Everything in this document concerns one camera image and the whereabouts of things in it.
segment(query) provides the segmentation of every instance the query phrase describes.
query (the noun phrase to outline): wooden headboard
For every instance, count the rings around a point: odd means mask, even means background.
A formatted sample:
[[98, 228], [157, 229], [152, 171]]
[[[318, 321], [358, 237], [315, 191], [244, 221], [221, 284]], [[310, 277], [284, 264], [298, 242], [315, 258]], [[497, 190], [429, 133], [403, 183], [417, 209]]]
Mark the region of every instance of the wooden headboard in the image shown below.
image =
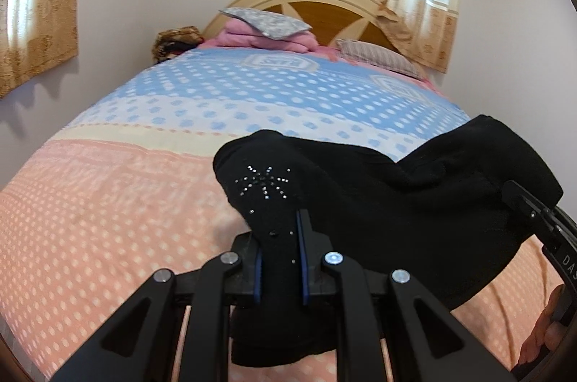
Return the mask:
[[[375, 0], [236, 0], [229, 7], [255, 8], [289, 15], [313, 28], [318, 43], [335, 47], [337, 39], [355, 39], [378, 44], [397, 52], [377, 27]], [[215, 37], [229, 18], [219, 14], [204, 30], [207, 39]]]

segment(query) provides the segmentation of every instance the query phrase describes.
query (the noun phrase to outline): metal screw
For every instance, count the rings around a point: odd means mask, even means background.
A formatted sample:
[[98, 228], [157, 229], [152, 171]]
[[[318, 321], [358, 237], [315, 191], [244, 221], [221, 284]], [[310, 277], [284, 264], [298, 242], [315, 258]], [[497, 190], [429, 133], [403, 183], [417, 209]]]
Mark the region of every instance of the metal screw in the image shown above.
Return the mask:
[[396, 281], [397, 283], [405, 284], [405, 283], [408, 283], [410, 279], [411, 279], [411, 275], [409, 274], [408, 271], [395, 270], [393, 272], [393, 281]]
[[162, 270], [155, 271], [152, 277], [157, 283], [166, 283], [166, 281], [172, 277], [172, 272], [166, 268], [163, 268]]
[[329, 252], [325, 255], [325, 261], [330, 265], [339, 265], [343, 260], [344, 257], [338, 252]]
[[232, 265], [238, 261], [238, 254], [235, 252], [224, 252], [220, 256], [220, 261], [226, 265]]

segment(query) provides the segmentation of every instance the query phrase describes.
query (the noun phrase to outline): pillow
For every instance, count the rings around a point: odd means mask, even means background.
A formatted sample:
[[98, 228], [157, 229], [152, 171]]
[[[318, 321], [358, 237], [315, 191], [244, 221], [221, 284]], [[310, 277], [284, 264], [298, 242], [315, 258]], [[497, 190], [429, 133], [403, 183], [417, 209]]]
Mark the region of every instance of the pillow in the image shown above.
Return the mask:
[[338, 39], [337, 44], [343, 57], [370, 63], [381, 68], [392, 70], [401, 75], [422, 80], [423, 74], [409, 60], [392, 50], [377, 44], [359, 40]]
[[238, 18], [260, 31], [265, 37], [282, 40], [298, 32], [311, 29], [307, 23], [270, 11], [253, 8], [225, 8], [220, 10], [226, 16]]

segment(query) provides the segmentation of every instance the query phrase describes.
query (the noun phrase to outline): black fabric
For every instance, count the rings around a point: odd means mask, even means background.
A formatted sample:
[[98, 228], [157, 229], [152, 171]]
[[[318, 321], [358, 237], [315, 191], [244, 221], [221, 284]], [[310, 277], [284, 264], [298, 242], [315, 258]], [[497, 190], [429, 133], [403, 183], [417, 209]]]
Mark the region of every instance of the black fabric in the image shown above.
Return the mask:
[[336, 251], [369, 270], [408, 270], [454, 309], [532, 235], [501, 202], [501, 185], [516, 180], [549, 207], [563, 194], [539, 155], [486, 116], [397, 163], [368, 148], [263, 130], [226, 144], [213, 166], [263, 249], [261, 305], [236, 309], [232, 318], [233, 362], [251, 367], [335, 348], [332, 311], [301, 305], [297, 237], [290, 234], [297, 209], [309, 210], [313, 228]]

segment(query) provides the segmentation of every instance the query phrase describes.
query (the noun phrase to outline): bedspread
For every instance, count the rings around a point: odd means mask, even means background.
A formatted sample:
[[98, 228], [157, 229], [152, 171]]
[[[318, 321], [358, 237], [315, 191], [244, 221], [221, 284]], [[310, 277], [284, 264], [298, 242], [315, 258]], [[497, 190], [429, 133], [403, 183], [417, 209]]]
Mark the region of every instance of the bedspread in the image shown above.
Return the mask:
[[[212, 172], [227, 141], [273, 129], [398, 160], [467, 120], [425, 83], [385, 70], [311, 54], [187, 52], [79, 115], [2, 191], [0, 312], [49, 376], [154, 270], [200, 268], [247, 230]], [[557, 282], [531, 240], [455, 313], [510, 366]], [[529, 309], [527, 318], [511, 323], [509, 307]], [[334, 373], [325, 354], [285, 368], [232, 368], [231, 378]]]

